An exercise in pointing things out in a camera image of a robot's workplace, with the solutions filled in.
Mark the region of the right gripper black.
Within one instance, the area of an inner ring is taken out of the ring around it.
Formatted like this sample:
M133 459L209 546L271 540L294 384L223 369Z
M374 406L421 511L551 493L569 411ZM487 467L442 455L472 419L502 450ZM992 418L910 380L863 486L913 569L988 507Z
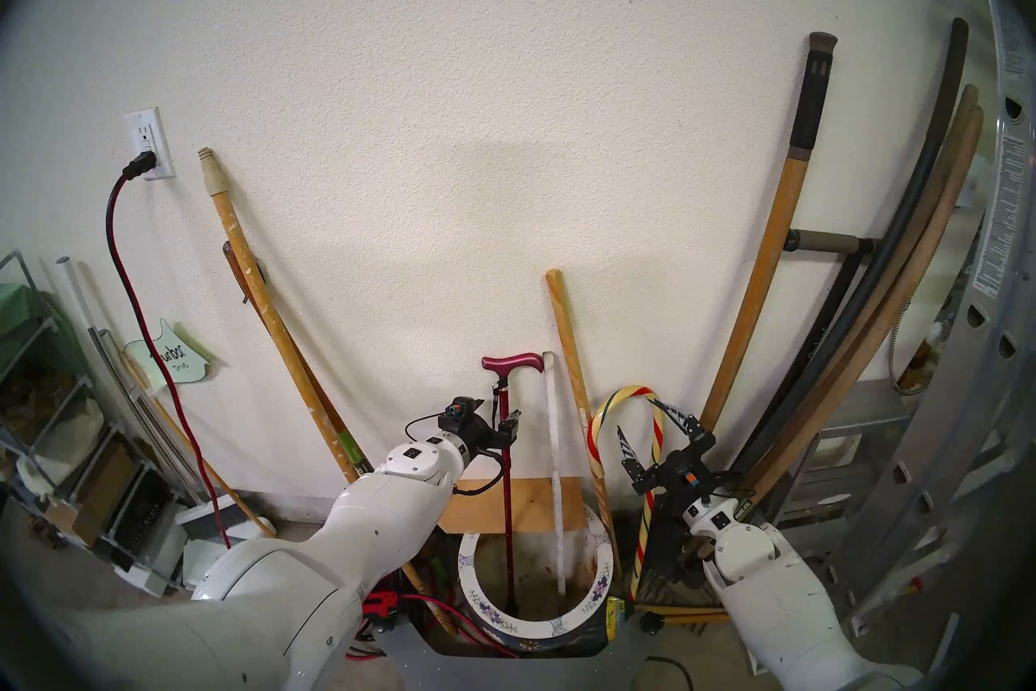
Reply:
M689 439L689 444L673 451L662 463L644 467L637 459L622 427L616 428L622 466L638 495L653 498L659 488L672 497L679 510L686 510L699 499L709 499L721 488L733 488L735 473L730 470L713 472L703 463L703 454L716 444L711 432L691 414L658 399L651 403L669 418Z

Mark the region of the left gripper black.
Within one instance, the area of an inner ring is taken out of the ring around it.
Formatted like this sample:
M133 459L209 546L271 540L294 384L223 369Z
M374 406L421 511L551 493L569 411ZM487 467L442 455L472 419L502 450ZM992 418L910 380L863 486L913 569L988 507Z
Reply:
M483 403L482 399L455 397L437 418L439 429L456 435L470 457L488 454L490 451L502 452L513 447L517 440L521 410L512 410L499 423L498 429L494 429L485 419L477 415L477 410Z

